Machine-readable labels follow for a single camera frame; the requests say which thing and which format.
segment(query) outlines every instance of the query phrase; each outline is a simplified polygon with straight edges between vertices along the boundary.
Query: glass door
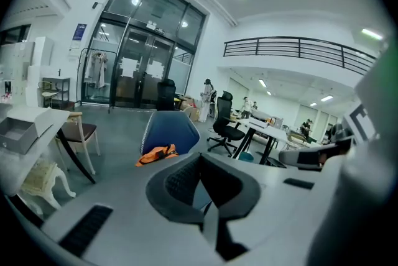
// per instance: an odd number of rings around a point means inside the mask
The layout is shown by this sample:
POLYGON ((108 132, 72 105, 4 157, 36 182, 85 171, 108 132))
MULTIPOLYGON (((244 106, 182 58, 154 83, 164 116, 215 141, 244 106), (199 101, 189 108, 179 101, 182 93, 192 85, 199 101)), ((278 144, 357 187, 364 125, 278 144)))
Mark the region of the glass door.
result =
POLYGON ((173 43, 129 29, 115 69, 115 106, 155 108, 157 83, 165 77, 173 43))

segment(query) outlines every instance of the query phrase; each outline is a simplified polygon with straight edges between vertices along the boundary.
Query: black chair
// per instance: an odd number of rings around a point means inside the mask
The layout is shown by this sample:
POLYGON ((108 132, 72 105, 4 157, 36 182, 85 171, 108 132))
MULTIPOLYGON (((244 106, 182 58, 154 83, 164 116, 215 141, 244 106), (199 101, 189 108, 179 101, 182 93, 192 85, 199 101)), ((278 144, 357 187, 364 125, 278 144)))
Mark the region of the black chair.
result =
POLYGON ((231 107, 232 107, 232 95, 229 92, 224 91, 223 96, 217 98, 218 116, 217 120, 213 124, 214 131, 220 136, 222 136, 222 138, 220 139, 208 138, 207 141, 214 140, 217 141, 218 143, 207 149, 207 151, 210 151, 213 148, 217 148, 223 145, 224 148, 228 151, 229 156, 232 157, 232 153, 231 151, 229 151, 228 146, 232 147, 234 149, 234 152, 236 151, 237 148, 234 145, 227 143, 227 140, 228 142, 230 142, 231 140, 243 139, 244 133, 242 131, 235 129, 234 127, 228 126, 230 122, 235 122, 229 118, 231 114, 231 107))
POLYGON ((157 102, 156 110, 174 110, 174 81, 166 78, 157 84, 157 102))

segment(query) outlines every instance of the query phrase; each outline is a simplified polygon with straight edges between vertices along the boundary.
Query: person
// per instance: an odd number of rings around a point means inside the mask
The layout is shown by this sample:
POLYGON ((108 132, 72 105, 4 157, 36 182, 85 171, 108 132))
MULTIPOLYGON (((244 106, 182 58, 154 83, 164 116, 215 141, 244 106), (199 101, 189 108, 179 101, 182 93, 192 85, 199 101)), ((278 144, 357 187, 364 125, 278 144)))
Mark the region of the person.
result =
POLYGON ((308 137, 310 134, 311 124, 312 124, 312 121, 307 119, 307 121, 303 122, 303 124, 300 127, 301 133, 304 135, 305 140, 307 140, 307 141, 308 141, 308 137))
POLYGON ((249 100, 249 98, 245 97, 244 99, 244 103, 243 106, 241 108, 241 112, 242 112, 242 118, 250 118, 250 114, 251 114, 251 102, 249 100))
POLYGON ((206 122, 207 119, 207 115, 209 113, 210 110, 210 98, 211 98, 211 94, 214 90, 213 85, 211 84, 210 79, 206 79, 205 80, 205 90, 200 93, 201 96, 201 108, 200 108, 200 113, 199 113, 199 122, 206 122))

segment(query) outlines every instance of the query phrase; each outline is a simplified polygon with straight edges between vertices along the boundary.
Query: black railing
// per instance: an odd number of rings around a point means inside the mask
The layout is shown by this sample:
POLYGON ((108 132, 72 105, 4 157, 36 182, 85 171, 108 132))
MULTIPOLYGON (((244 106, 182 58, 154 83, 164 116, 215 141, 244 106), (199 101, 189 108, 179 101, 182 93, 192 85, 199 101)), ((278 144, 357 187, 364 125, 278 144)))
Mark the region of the black railing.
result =
POLYGON ((364 75, 376 57, 355 48, 306 37, 257 37, 225 42, 224 56, 267 55, 317 60, 364 75))
POLYGON ((183 53, 173 57, 175 60, 179 60, 182 63, 186 63, 188 65, 191 64, 192 54, 191 53, 183 53))

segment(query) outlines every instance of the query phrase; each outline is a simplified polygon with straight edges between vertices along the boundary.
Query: fluorescent light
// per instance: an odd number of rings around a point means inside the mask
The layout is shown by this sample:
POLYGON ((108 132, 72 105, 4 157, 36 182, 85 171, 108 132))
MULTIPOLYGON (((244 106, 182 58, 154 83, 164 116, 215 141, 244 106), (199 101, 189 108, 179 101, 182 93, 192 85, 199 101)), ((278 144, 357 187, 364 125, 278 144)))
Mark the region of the fluorescent light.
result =
POLYGON ((376 40, 382 40, 383 39, 383 36, 381 36, 381 35, 379 35, 379 34, 377 34, 375 32, 372 32, 371 30, 368 30, 368 29, 363 29, 362 33, 366 34, 366 35, 369 35, 370 37, 373 37, 376 40))
POLYGON ((329 100, 329 99, 331 99, 331 98, 333 98, 333 96, 330 96, 330 95, 329 95, 329 96, 326 96, 325 98, 322 98, 321 101, 326 101, 326 100, 329 100))
POLYGON ((259 82, 260 82, 260 84, 261 84, 263 87, 267 87, 267 85, 264 83, 264 80, 259 80, 259 82))

